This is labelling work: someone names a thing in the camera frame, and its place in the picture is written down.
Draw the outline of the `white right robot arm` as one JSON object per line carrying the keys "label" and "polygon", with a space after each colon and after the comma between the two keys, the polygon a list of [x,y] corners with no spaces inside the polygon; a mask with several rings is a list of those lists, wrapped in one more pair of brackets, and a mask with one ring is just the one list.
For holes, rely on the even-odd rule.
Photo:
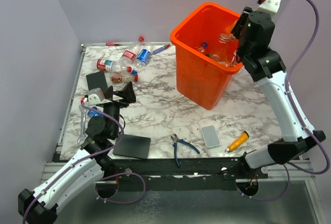
{"label": "white right robot arm", "polygon": [[238,40],[236,61],[244,65],[267,97],[282,134],[278,141],[242,156],[237,171],[244,178],[251,177],[259,167],[283,165],[326,139],[324,131],[315,130],[309,121],[301,123],[305,115],[285,83],[285,64],[268,46],[274,29],[270,14],[245,7],[231,31]]}

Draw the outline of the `red cap clear bottle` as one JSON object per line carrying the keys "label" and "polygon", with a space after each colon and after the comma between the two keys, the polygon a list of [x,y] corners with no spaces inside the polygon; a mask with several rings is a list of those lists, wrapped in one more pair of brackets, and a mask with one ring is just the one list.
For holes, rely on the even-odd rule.
{"label": "red cap clear bottle", "polygon": [[138,81],[138,74],[119,74],[119,73],[112,73],[110,75],[110,80],[113,83],[126,83],[126,82],[137,82]]}

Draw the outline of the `clear bottle blue label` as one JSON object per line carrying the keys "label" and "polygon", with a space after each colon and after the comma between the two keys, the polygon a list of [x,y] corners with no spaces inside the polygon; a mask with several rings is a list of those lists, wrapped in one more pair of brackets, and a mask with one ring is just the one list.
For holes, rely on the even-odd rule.
{"label": "clear bottle blue label", "polygon": [[149,62],[153,46],[151,44],[146,44],[140,53],[138,54],[135,61],[135,69],[137,72],[142,71]]}

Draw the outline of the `small orange juice bottle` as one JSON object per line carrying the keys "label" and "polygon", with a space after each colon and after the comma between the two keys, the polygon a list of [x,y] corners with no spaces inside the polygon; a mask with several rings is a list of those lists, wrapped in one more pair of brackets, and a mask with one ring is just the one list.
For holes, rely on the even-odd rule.
{"label": "small orange juice bottle", "polygon": [[236,23],[237,23],[238,19],[236,19],[231,25],[229,25],[227,27],[227,35],[229,37],[229,39],[233,42],[236,42],[237,39],[235,38],[235,36],[232,34],[232,30],[235,27]]}

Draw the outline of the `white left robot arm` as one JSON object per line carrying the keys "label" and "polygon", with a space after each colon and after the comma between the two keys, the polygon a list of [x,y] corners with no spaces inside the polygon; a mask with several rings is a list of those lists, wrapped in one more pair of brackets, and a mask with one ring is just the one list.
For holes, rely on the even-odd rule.
{"label": "white left robot arm", "polygon": [[90,183],[108,180],[115,166],[108,156],[121,144],[124,128],[119,122],[120,109],[136,102],[132,82],[114,91],[90,90],[82,99],[83,113],[94,111],[97,116],[84,125],[86,137],[73,157],[49,180],[34,190],[24,189],[18,196],[18,212],[23,223],[54,223],[60,208]]}

